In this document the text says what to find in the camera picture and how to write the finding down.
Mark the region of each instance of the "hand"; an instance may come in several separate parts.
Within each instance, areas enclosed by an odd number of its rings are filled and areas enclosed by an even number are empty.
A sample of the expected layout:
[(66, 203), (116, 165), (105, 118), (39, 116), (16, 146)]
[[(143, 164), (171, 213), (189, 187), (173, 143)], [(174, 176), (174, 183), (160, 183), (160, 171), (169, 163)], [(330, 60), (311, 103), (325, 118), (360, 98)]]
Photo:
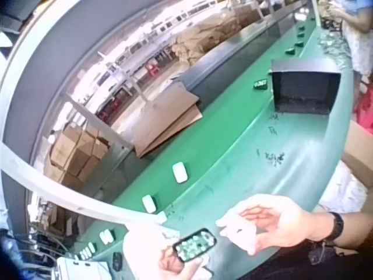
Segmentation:
[(255, 226), (266, 230), (266, 232), (256, 235), (252, 254), (272, 246), (295, 246), (307, 239), (314, 230), (312, 215), (288, 197), (268, 194), (249, 197), (239, 202), (220, 220), (217, 220), (217, 226), (226, 227), (229, 231), (230, 220), (235, 215), (239, 215)]
[(330, 6), (328, 12), (333, 18), (343, 18), (344, 15), (344, 9), (335, 6)]
[(171, 247), (162, 250), (158, 261), (162, 280), (191, 280), (202, 263), (201, 258), (182, 263)]
[(123, 240), (123, 253), (136, 279), (191, 280), (202, 260), (182, 263), (174, 255), (171, 245), (178, 239), (166, 239), (158, 225), (127, 225), (130, 228)]

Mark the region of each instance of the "cardboard box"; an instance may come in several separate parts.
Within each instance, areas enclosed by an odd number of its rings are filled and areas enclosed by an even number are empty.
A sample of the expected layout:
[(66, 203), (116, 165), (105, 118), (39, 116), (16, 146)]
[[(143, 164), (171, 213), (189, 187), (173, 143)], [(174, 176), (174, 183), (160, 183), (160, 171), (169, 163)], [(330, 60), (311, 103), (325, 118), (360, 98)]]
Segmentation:
[(373, 135), (354, 121), (350, 122), (342, 160), (366, 187), (373, 187)]
[(92, 154), (93, 144), (94, 138), (86, 131), (83, 131), (66, 163), (65, 170), (68, 173), (74, 177), (78, 176), (79, 172), (83, 169), (83, 166)]
[(108, 148), (100, 140), (96, 139), (93, 144), (92, 155), (98, 159), (102, 159), (108, 151)]
[(85, 183), (99, 163), (100, 163), (100, 160), (98, 158), (96, 158), (95, 156), (91, 156), (89, 160), (87, 161), (87, 163), (84, 165), (82, 171), (80, 171), (78, 175), (78, 179), (82, 183)]
[(60, 133), (51, 151), (51, 162), (63, 169), (79, 141), (80, 135), (82, 134), (82, 128), (71, 124)]
[(59, 182), (59, 179), (62, 177), (63, 173), (64, 171), (58, 166), (55, 166), (48, 155), (45, 159), (44, 175), (53, 181)]
[(94, 128), (89, 122), (85, 125), (85, 131), (93, 138), (98, 137), (98, 129)]
[(80, 191), (83, 187), (82, 182), (78, 178), (74, 177), (66, 171), (63, 173), (61, 179), (59, 180), (59, 183), (74, 191)]

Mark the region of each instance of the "red stool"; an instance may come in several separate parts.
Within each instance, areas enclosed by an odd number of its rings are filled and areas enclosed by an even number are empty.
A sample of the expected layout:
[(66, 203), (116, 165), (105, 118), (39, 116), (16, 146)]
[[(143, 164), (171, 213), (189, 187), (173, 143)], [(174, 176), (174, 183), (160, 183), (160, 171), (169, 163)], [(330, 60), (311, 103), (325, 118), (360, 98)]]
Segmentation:
[(145, 66), (147, 72), (153, 78), (159, 73), (159, 67), (155, 64), (149, 63)]

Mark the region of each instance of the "cardboard sheet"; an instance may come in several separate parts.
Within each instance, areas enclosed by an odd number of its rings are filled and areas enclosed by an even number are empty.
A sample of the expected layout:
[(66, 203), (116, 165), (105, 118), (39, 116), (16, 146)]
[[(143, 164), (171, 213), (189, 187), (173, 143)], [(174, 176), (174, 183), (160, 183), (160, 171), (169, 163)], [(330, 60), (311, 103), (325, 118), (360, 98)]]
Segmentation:
[(141, 155), (146, 148), (172, 123), (198, 101), (198, 97), (188, 92), (183, 84), (169, 86), (155, 100), (147, 104), (140, 120), (133, 128), (133, 144), (136, 154)]
[(354, 121), (350, 122), (342, 159), (366, 187), (373, 187), (373, 135)]
[(152, 142), (140, 155), (140, 157), (149, 153), (151, 150), (155, 149), (161, 145), (164, 141), (168, 140), (174, 134), (183, 130), (187, 126), (195, 123), (202, 118), (202, 114), (198, 110), (196, 105), (190, 107), (180, 118), (178, 118), (173, 124), (171, 124), (161, 135), (157, 137), (154, 142)]

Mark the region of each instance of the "black strap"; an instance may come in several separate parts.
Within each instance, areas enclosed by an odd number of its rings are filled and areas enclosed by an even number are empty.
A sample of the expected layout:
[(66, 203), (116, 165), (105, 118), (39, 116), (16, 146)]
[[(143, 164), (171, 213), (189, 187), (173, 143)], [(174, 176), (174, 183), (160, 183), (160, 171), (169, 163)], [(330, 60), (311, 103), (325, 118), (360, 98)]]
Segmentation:
[(336, 240), (342, 234), (344, 227), (343, 219), (338, 213), (330, 212), (330, 214), (334, 216), (334, 227), (332, 233), (325, 238), (325, 241), (327, 242)]

